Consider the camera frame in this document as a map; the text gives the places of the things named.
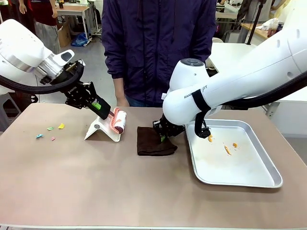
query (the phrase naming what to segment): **blue jeans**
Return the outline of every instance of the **blue jeans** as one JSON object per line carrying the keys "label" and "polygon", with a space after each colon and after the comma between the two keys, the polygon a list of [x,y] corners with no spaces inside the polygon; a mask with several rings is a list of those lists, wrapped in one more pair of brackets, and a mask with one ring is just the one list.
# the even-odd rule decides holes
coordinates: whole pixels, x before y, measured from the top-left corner
{"label": "blue jeans", "polygon": [[162,108],[163,103],[159,102],[150,102],[150,101],[140,101],[140,100],[135,100],[133,98],[130,98],[126,96],[127,101],[129,102],[130,107],[157,107],[157,108]]}

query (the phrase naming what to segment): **folded brown towel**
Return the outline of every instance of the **folded brown towel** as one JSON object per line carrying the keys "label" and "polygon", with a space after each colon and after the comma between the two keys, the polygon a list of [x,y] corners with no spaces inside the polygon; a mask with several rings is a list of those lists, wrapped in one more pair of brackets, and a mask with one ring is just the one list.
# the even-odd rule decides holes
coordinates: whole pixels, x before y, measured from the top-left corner
{"label": "folded brown towel", "polygon": [[161,137],[154,128],[138,127],[138,155],[139,156],[168,156],[177,149],[167,138],[161,143]]}

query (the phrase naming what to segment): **black pole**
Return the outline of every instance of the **black pole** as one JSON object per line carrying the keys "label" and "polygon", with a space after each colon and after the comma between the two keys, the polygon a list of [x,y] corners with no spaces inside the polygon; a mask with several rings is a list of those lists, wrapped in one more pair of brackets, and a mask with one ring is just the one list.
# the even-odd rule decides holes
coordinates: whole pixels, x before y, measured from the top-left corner
{"label": "black pole", "polygon": [[253,28],[251,29],[251,32],[250,32],[250,35],[249,35],[249,38],[248,38],[248,42],[246,43],[247,45],[250,45],[251,39],[253,38],[253,35],[255,33],[255,29],[257,27],[257,23],[258,23],[262,8],[263,8],[263,0],[260,0],[260,5],[259,5],[259,8],[258,8],[257,15],[255,17],[255,22],[253,24]]}

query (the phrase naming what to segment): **jacket sleeve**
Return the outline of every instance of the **jacket sleeve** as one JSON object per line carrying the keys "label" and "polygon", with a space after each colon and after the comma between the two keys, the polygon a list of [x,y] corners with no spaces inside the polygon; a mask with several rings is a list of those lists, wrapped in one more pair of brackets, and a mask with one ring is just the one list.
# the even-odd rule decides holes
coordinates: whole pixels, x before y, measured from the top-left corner
{"label": "jacket sleeve", "polygon": [[124,32],[117,0],[103,1],[101,24],[108,73],[113,79],[123,78],[126,66]]}
{"label": "jacket sleeve", "polygon": [[204,62],[211,54],[212,38],[216,31],[215,9],[216,0],[202,1],[191,42],[191,58]]}

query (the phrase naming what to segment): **tray rim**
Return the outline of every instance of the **tray rim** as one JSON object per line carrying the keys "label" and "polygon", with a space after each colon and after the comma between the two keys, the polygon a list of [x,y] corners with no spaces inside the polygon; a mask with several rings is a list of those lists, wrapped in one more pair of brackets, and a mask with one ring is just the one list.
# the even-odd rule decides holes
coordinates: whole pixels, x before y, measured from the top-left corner
{"label": "tray rim", "polygon": [[188,133],[188,126],[190,125],[195,125],[195,121],[191,121],[190,123],[186,124],[185,125],[185,129],[186,129],[186,134],[187,134],[187,139],[188,139],[188,144],[189,144],[189,150],[190,150],[190,155],[191,155],[191,161],[192,161],[192,165],[193,165],[193,171],[194,171],[194,174],[195,176],[197,177],[197,179],[199,179],[201,182],[203,182],[204,184],[212,184],[212,185],[227,185],[227,186],[241,186],[241,187],[253,187],[253,188],[280,188],[282,187],[283,185],[283,177],[281,176],[280,172],[278,171],[277,167],[275,166],[274,162],[272,161],[272,159],[270,158],[270,156],[268,155],[267,151],[265,150],[265,148],[263,147],[262,143],[260,142],[260,140],[258,139],[256,133],[254,132],[254,130],[252,129],[252,127],[246,123],[245,121],[241,121],[241,120],[233,120],[233,119],[205,119],[205,121],[208,121],[208,120],[221,120],[221,121],[238,121],[238,122],[242,122],[244,124],[246,124],[250,129],[251,131],[253,132],[253,134],[255,135],[255,137],[257,138],[257,141],[259,142],[259,144],[261,145],[261,147],[264,149],[267,157],[269,158],[272,166],[275,168],[275,170],[277,171],[280,179],[281,179],[281,182],[276,185],[276,186],[255,186],[255,185],[249,185],[249,184],[229,184],[229,183],[215,183],[215,182],[208,182],[202,178],[200,178],[200,176],[198,175],[197,171],[196,171],[196,166],[195,166],[195,160],[194,160],[194,157],[192,156],[192,151],[191,151],[191,142],[189,140],[189,133]]}

